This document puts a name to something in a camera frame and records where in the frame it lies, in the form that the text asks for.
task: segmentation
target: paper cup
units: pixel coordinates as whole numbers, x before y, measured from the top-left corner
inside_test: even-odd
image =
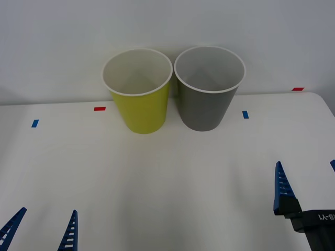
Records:
[[[151,133],[162,127],[172,72],[169,58],[151,49],[122,52],[105,65],[105,86],[131,131]]]
[[[195,131],[217,127],[245,77],[245,65],[221,47],[194,47],[181,53],[174,71],[178,79],[178,109]]]

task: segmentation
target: white wall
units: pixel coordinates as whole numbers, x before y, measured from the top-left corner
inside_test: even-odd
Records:
[[[335,111],[334,0],[1,0],[0,104],[109,100],[113,54],[198,44],[246,63],[240,94],[305,87]]]

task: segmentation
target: gray cup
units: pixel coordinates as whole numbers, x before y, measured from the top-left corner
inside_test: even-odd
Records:
[[[235,53],[215,46],[190,48],[174,63],[178,78],[178,109],[189,128],[217,127],[245,77],[245,65]]]

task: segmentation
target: white table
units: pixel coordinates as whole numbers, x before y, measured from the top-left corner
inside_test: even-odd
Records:
[[[28,209],[10,251],[57,250],[73,209],[80,251],[306,251],[273,214],[275,163],[303,210],[335,209],[334,146],[335,118],[312,93],[236,96],[209,132],[170,100],[147,135],[112,101],[2,106],[0,226]]]

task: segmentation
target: cup rim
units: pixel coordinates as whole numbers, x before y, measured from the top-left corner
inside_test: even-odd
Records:
[[[151,90],[149,92],[146,92],[146,93],[139,93],[139,94],[126,94],[126,93],[120,93],[120,92],[117,92],[116,90],[113,90],[112,88],[110,88],[105,80],[104,80],[104,70],[105,70],[105,67],[107,66],[107,64],[115,57],[123,54],[123,53],[126,53],[126,52],[129,52],[129,51],[152,51],[152,52],[155,52],[161,56],[163,56],[169,63],[169,66],[170,66],[170,74],[169,76],[167,77],[166,81],[160,85],[159,87],[157,87],[156,89],[154,90]],[[149,49],[149,48],[134,48],[134,49],[130,49],[130,50],[125,50],[125,51],[121,51],[117,54],[115,54],[114,56],[112,56],[110,59],[108,59],[108,61],[104,64],[104,67],[102,69],[102,72],[101,72],[101,77],[102,77],[102,80],[103,80],[103,85],[105,87],[107,87],[107,89],[115,94],[118,94],[118,95],[121,95],[121,96],[127,96],[127,97],[140,97],[140,96],[145,96],[145,95],[148,95],[148,94],[151,94],[151,93],[154,93],[156,91],[158,91],[159,89],[163,88],[171,79],[172,77],[172,73],[173,73],[173,66],[172,66],[172,63],[171,63],[171,60],[168,58],[168,56],[166,56],[164,53],[160,52],[160,51],[157,51],[157,50],[154,50],[154,49]]]
[[[176,65],[177,65],[177,62],[178,62],[179,58],[180,58],[184,53],[186,53],[186,52],[188,52],[188,51],[190,51],[190,50],[194,50],[194,49],[197,49],[197,48],[204,48],[204,47],[211,47],[211,48],[217,48],[217,49],[221,49],[221,50],[224,50],[224,51],[228,51],[229,53],[231,53],[231,54],[233,54],[235,57],[237,57],[237,59],[240,60],[240,62],[242,63],[242,65],[243,65],[243,69],[244,69],[243,78],[241,79],[241,81],[240,81],[239,83],[237,83],[236,85],[234,85],[234,86],[232,86],[232,87],[230,87],[230,88],[228,88],[228,89],[224,89],[224,90],[202,90],[202,89],[198,89],[198,88],[193,87],[193,86],[187,84],[186,82],[184,82],[184,81],[182,80],[182,78],[179,77],[178,72],[177,72],[177,70],[176,70]],[[212,46],[212,45],[195,46],[195,47],[192,47],[192,48],[189,48],[189,49],[183,51],[181,54],[179,54],[179,56],[177,57],[177,59],[174,61],[174,67],[173,67],[173,70],[174,70],[174,73],[176,74],[178,80],[179,80],[181,83],[183,83],[184,85],[186,85],[187,87],[189,87],[189,88],[191,88],[191,89],[193,89],[193,90],[196,90],[197,92],[201,92],[201,93],[211,93],[211,94],[226,93],[226,92],[229,92],[229,91],[231,91],[231,90],[234,90],[235,88],[237,88],[237,87],[242,83],[242,81],[244,80],[245,75],[246,75],[246,73],[247,73],[247,71],[246,71],[246,69],[245,69],[245,64],[244,64],[243,60],[242,60],[236,53],[234,53],[234,52],[232,52],[232,51],[230,51],[230,50],[228,50],[228,49],[226,49],[226,48],[223,48],[223,47],[220,47],[220,46]]]

